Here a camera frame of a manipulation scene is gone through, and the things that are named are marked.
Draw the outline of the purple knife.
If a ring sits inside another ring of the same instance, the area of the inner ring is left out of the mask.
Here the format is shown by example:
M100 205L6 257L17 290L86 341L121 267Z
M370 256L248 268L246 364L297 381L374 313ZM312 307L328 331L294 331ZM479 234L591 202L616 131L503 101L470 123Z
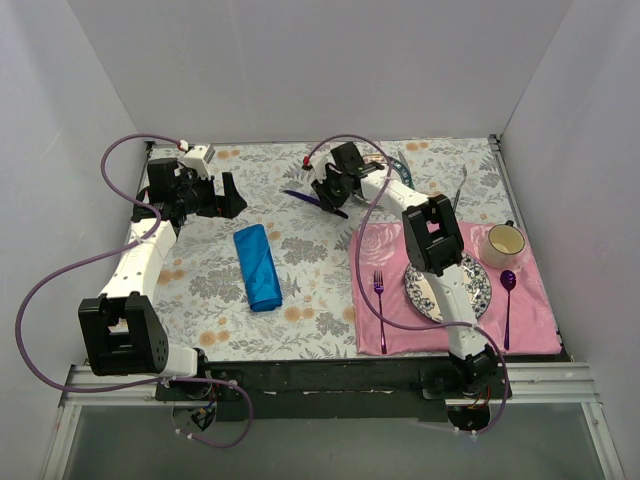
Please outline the purple knife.
M327 210L325 207L322 206L321 201L319 199L314 198L314 197L312 197L310 195L306 195L306 194L303 194L301 192L297 192L297 191L290 190L290 189L284 189L284 190L282 190L282 193L284 193L286 195L289 195L291 197L297 198L299 200L302 200L302 201L304 201L306 203L309 203L311 205L317 206L317 207L319 207L321 210L323 210L326 213L332 213L332 214L337 215L337 216L339 216L339 217L341 217L343 219L348 219L349 218L348 214L345 213L342 210L339 210L339 209L335 209L335 210L329 209L329 210Z

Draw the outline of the blue satin napkin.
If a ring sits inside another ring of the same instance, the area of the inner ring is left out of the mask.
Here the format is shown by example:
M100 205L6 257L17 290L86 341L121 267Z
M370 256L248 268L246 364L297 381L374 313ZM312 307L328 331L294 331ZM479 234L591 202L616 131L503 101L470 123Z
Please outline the blue satin napkin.
M282 292L264 226L235 232L234 243L250 310L269 312L281 307Z

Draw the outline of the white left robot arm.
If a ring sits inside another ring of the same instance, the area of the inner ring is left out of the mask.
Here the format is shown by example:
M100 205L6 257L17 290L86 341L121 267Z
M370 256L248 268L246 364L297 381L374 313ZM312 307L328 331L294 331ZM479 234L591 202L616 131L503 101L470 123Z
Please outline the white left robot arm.
M169 342L153 305L153 294L169 251L191 215L237 217L247 206L232 173L222 175L223 191L200 158L163 158L147 165L148 184L136 196L129 238L114 274L99 296L80 303L78 316L89 364L97 376L146 374L178 377L193 400L213 386L199 366L195 348Z

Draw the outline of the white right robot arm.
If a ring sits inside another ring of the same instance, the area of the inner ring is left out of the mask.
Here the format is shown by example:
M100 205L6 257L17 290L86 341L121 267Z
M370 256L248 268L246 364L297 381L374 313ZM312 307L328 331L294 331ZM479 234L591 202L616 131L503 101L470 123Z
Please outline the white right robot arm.
M318 147L304 158L311 171L311 186L327 212L340 209L353 194L379 205L402 221L410 264L423 274L435 295L453 365L454 389L464 397L479 395L498 370L499 349L479 326L464 286L464 241L451 201L444 195L429 197L393 178L393 162L366 163L357 146L347 142L330 155L315 159Z

